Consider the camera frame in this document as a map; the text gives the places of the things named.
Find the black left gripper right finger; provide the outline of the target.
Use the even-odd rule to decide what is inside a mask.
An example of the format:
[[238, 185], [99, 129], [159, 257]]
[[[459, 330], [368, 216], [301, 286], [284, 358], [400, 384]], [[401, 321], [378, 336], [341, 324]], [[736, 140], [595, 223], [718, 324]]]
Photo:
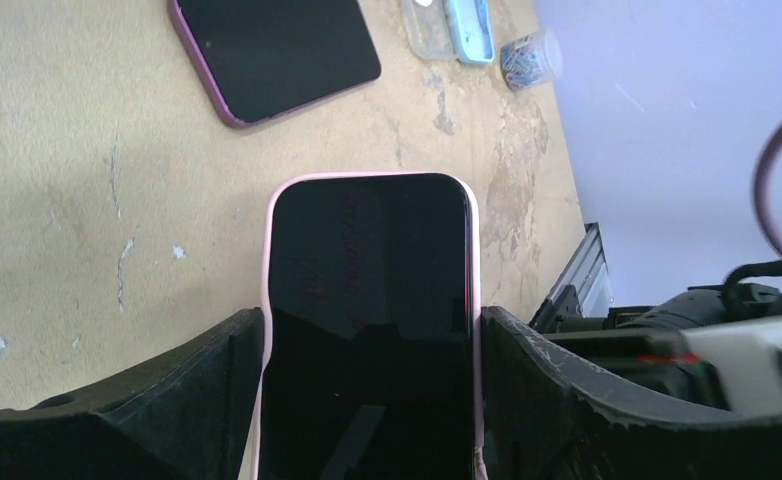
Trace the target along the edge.
[[482, 312], [483, 382], [507, 479], [782, 479], [782, 415], [747, 419], [646, 389]]

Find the light blue phone case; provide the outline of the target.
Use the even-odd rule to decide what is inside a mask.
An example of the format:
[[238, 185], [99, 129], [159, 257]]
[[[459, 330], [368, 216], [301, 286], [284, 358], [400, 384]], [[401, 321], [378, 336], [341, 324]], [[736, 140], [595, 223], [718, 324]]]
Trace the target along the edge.
[[488, 65], [495, 47], [486, 0], [445, 0], [444, 10], [454, 52], [460, 63]]

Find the clear phone case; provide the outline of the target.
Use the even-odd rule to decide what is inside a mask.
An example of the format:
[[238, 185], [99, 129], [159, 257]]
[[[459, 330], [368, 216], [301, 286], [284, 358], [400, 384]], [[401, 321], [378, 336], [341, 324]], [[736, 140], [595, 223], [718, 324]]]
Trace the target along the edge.
[[444, 2], [401, 0], [402, 22], [411, 51], [422, 60], [455, 61]]

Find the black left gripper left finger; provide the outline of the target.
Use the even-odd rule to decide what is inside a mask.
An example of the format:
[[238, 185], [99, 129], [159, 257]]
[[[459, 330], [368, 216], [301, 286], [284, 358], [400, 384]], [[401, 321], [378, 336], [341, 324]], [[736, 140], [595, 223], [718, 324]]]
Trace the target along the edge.
[[0, 410], [0, 479], [235, 479], [263, 349], [263, 314], [244, 309], [101, 381]]

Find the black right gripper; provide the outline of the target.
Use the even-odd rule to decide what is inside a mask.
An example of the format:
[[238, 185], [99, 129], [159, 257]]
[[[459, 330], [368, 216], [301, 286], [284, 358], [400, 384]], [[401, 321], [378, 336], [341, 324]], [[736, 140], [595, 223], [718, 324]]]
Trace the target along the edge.
[[717, 371], [688, 351], [688, 329], [782, 316], [782, 292], [742, 284], [750, 313], [733, 319], [718, 286], [691, 287], [655, 306], [612, 308], [601, 330], [544, 333], [551, 342], [642, 387], [701, 405], [729, 405]]

